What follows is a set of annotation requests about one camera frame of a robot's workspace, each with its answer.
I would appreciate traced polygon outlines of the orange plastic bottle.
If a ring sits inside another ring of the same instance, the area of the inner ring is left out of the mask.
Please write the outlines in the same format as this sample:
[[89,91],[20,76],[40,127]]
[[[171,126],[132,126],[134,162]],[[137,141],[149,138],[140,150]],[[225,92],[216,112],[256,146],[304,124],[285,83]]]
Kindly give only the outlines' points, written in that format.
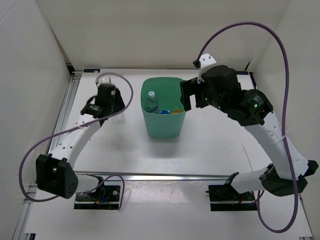
[[176,107],[175,110],[172,112],[172,114],[180,114],[182,112],[183,112],[182,109]]

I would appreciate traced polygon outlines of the white orange label bottle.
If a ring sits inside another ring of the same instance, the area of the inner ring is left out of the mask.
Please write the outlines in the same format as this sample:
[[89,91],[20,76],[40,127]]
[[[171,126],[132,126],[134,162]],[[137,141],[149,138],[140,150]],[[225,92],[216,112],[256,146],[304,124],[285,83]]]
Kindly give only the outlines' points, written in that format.
[[154,91],[149,91],[145,102],[146,112],[150,114],[157,114],[159,111],[158,99]]

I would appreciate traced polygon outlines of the blue label plastic bottle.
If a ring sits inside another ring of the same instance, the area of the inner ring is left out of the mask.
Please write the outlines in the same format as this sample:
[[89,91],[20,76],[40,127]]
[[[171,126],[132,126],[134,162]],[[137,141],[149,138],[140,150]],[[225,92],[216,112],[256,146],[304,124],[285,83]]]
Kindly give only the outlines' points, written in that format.
[[160,114],[160,115],[167,115],[167,114],[170,114],[171,112],[169,110],[160,110],[157,114]]

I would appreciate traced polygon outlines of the clear plastic bottle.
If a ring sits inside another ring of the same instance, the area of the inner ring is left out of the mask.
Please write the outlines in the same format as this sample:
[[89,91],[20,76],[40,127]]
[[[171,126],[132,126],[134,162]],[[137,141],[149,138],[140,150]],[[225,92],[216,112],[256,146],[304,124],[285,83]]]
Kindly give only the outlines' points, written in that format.
[[113,125],[124,124],[126,122],[125,114],[122,112],[122,113],[119,113],[119,114],[113,116],[111,118],[111,122]]

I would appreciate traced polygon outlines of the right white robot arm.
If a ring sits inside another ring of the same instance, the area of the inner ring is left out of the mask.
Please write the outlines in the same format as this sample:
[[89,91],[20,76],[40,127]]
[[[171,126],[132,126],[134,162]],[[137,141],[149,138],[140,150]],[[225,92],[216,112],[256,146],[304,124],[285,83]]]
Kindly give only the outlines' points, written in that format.
[[195,96],[195,106],[212,106],[244,127],[260,144],[271,164],[260,170],[234,173],[224,184],[224,193],[230,200],[238,199],[250,191],[267,191],[277,197],[302,193],[319,165],[307,160],[289,139],[282,138],[280,123],[264,93],[257,89],[244,90],[234,69],[225,65],[210,68],[196,78],[180,82],[184,110],[191,110],[190,97]]

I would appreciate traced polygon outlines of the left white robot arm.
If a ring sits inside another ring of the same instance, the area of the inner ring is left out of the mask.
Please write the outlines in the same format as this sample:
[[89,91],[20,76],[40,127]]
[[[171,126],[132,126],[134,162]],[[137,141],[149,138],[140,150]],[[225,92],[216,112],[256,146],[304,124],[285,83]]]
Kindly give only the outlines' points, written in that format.
[[104,121],[99,120],[88,126],[87,122],[108,117],[125,108],[120,90],[115,85],[103,83],[97,88],[80,111],[75,122],[76,130],[66,134],[62,142],[48,155],[41,154],[36,159],[36,182],[38,189],[53,195],[69,199],[74,194],[85,193],[100,200],[105,194],[102,178],[94,175],[75,174],[73,167],[81,151],[97,132]]

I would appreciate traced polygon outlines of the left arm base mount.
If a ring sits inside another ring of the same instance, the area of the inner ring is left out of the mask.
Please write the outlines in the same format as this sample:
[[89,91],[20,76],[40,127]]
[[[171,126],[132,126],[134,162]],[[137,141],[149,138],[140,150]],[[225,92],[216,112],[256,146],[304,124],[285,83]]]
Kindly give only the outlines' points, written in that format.
[[120,210],[123,205],[125,180],[121,175],[102,176],[89,175],[98,179],[97,189],[89,193],[77,193],[73,205],[74,210]]

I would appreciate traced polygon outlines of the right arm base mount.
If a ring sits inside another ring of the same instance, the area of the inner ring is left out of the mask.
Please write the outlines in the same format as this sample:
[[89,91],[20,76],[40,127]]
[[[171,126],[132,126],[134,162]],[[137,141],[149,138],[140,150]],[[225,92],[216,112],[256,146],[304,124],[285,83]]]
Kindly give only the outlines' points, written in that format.
[[257,203],[253,191],[238,193],[232,186],[239,172],[233,173],[225,183],[208,186],[211,212],[244,212],[257,211]]

